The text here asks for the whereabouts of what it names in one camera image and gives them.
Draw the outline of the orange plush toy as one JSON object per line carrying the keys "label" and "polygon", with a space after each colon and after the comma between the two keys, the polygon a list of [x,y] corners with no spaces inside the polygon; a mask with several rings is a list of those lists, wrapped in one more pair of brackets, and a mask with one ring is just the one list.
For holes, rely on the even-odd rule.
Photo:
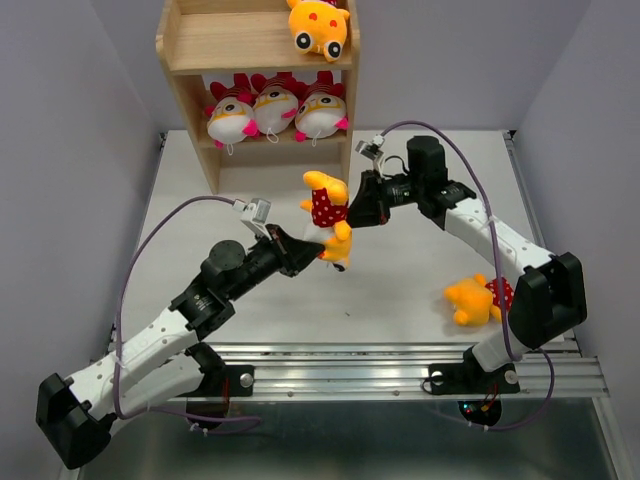
{"label": "orange plush toy", "polygon": [[316,170],[306,172],[303,181],[311,191],[311,197],[300,203],[310,216],[303,240],[323,245],[318,258],[344,272],[352,249],[352,228],[347,222],[348,187],[342,180]]}

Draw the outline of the white pink striped plush toy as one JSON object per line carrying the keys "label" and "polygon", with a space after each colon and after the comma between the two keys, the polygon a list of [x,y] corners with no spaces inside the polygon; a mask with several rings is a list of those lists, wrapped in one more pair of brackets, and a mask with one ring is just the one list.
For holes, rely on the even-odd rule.
{"label": "white pink striped plush toy", "polygon": [[277,72],[269,78],[255,73],[250,83],[256,93],[253,110],[258,130],[276,144],[294,120],[306,86],[292,72]]}

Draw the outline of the orange plush toy polka-dot dress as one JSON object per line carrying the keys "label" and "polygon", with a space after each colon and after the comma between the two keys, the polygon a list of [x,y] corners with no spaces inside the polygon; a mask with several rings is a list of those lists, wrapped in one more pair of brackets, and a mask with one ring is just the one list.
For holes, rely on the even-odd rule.
{"label": "orange plush toy polka-dot dress", "polygon": [[334,1],[289,0],[288,26],[296,50],[337,62],[348,38],[350,12]]}

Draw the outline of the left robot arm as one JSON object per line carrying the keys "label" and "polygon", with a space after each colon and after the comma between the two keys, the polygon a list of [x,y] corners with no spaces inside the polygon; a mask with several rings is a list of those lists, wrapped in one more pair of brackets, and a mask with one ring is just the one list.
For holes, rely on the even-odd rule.
{"label": "left robot arm", "polygon": [[189,286],[145,329],[94,364],[38,387],[36,423],[70,470],[96,458],[122,422],[183,393],[215,392],[225,365],[205,344],[235,313],[233,301],[275,273],[294,277],[324,253],[269,224],[245,249],[215,244]]}

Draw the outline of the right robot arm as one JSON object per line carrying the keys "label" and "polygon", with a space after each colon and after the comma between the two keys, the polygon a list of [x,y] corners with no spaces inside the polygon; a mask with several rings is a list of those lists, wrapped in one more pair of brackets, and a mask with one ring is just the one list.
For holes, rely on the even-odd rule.
{"label": "right robot arm", "polygon": [[411,138],[406,171],[390,177],[383,174],[383,143],[383,137],[376,136],[356,147],[373,167],[361,174],[349,225],[385,225],[393,208],[414,204],[425,218],[494,266],[500,285],[514,289],[512,301],[501,293],[494,302],[502,310],[501,332],[470,347],[459,363],[430,365],[423,390],[431,395],[480,395],[492,387],[501,393],[519,392],[514,362],[587,318],[580,260],[529,242],[493,216],[476,191],[449,178],[437,138]]}

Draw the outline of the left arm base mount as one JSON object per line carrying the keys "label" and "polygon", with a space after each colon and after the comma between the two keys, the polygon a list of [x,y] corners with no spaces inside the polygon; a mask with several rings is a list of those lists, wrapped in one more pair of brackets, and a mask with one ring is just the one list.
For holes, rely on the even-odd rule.
{"label": "left arm base mount", "polygon": [[231,401],[253,395],[255,367],[250,364],[231,364],[216,374],[207,374],[193,392],[183,395],[186,413],[208,418],[224,418],[229,414]]}

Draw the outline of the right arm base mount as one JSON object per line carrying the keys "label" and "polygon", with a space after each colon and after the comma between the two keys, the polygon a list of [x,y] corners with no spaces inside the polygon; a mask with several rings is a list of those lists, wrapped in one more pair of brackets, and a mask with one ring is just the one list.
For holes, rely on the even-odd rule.
{"label": "right arm base mount", "polygon": [[502,415],[502,394],[521,391],[512,363],[494,372],[464,363],[439,363],[428,368],[421,389],[434,396],[459,396],[458,409],[472,426],[496,427]]}

